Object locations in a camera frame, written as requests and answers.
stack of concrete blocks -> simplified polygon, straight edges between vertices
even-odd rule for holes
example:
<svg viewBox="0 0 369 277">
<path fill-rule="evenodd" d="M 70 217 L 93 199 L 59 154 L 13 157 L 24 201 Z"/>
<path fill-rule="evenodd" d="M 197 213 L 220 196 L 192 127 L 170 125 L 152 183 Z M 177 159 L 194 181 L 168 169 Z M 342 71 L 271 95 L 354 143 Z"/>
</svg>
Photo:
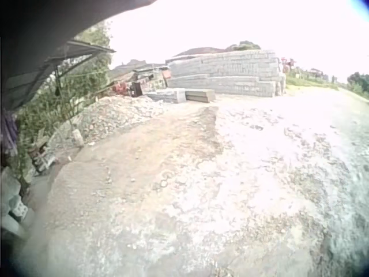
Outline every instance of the stack of concrete blocks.
<svg viewBox="0 0 369 277">
<path fill-rule="evenodd" d="M 146 93 L 154 101 L 162 100 L 168 103 L 183 103 L 186 101 L 186 91 L 184 88 L 157 89 Z"/>
<path fill-rule="evenodd" d="M 213 89 L 215 93 L 273 97 L 285 90 L 285 75 L 272 50 L 205 54 L 169 64 L 171 88 Z"/>
</svg>

tree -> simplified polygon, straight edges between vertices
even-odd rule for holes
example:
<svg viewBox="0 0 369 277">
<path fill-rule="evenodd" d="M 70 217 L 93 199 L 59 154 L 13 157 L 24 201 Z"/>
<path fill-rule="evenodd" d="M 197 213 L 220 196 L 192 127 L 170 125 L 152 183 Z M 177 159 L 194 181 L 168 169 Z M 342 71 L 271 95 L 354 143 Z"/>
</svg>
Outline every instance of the tree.
<svg viewBox="0 0 369 277">
<path fill-rule="evenodd" d="M 353 90 L 355 85 L 358 85 L 363 92 L 369 93 L 369 74 L 361 75 L 359 72 L 355 72 L 347 78 L 347 82 L 351 90 Z"/>
<path fill-rule="evenodd" d="M 75 37 L 77 40 L 108 47 L 110 36 L 106 22 L 85 30 Z M 60 66 L 60 74 L 86 57 L 69 59 Z M 80 104 L 75 99 L 84 98 L 84 106 L 95 101 L 94 92 L 101 90 L 108 83 L 110 54 L 100 54 L 78 66 L 60 79 L 60 87 L 55 73 L 40 87 L 35 97 L 17 112 L 21 122 L 18 141 L 17 167 L 24 168 L 28 147 L 36 140 L 39 130 L 52 135 L 55 128 L 80 112 Z"/>
<path fill-rule="evenodd" d="M 245 40 L 243 42 L 240 42 L 239 45 L 233 46 L 232 49 L 234 51 L 243 51 L 243 50 L 253 50 L 253 49 L 261 49 L 259 45 L 249 42 L 248 40 Z"/>
</svg>

corrugated metal roof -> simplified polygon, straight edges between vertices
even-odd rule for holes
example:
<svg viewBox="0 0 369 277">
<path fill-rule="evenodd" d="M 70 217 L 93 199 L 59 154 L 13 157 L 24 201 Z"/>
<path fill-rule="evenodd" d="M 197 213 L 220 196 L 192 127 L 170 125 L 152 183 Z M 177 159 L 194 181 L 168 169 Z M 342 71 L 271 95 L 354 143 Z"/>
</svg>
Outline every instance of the corrugated metal roof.
<svg viewBox="0 0 369 277">
<path fill-rule="evenodd" d="M 8 110 L 19 108 L 34 97 L 36 91 L 53 73 L 55 66 L 60 65 L 66 59 L 78 58 L 81 56 L 90 57 L 91 55 L 100 53 L 114 53 L 114 50 L 79 42 L 77 40 L 67 42 L 64 46 L 58 48 L 55 53 L 38 68 L 8 78 L 5 84 L 5 91 L 3 92 L 5 96 L 3 99 L 6 99 L 6 101 L 2 104 Z"/>
</svg>

dirt road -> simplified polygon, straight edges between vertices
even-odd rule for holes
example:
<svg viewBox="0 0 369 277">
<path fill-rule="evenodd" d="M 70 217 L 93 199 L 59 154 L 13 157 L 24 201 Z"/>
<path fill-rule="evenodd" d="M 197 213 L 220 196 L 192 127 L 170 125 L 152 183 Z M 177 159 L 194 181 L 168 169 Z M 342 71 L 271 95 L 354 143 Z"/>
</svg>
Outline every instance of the dirt road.
<svg viewBox="0 0 369 277">
<path fill-rule="evenodd" d="M 317 88 L 217 99 L 86 146 L 24 249 L 35 270 L 344 276 L 369 249 L 369 104 Z"/>
</svg>

hill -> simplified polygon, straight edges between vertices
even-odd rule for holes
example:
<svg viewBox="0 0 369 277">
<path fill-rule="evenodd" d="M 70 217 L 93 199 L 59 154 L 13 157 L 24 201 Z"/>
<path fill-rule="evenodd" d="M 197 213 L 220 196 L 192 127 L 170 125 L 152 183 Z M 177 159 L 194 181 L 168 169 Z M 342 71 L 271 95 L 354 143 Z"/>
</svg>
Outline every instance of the hill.
<svg viewBox="0 0 369 277">
<path fill-rule="evenodd" d="M 178 55 L 175 55 L 175 57 L 185 56 L 185 55 L 197 55 L 197 54 L 215 54 L 215 53 L 223 53 L 223 52 L 226 52 L 226 50 L 214 48 L 214 47 L 199 47 L 199 48 L 193 48 L 185 52 L 179 53 Z"/>
<path fill-rule="evenodd" d="M 198 55 L 198 54 L 216 54 L 216 53 L 224 53 L 231 51 L 240 51 L 240 50 L 251 50 L 251 49 L 261 49 L 259 45 L 249 42 L 248 40 L 244 40 L 239 44 L 233 44 L 228 46 L 226 49 L 214 48 L 214 47 L 199 47 L 192 48 L 187 51 L 181 52 L 175 57 L 184 56 L 184 55 Z"/>
</svg>

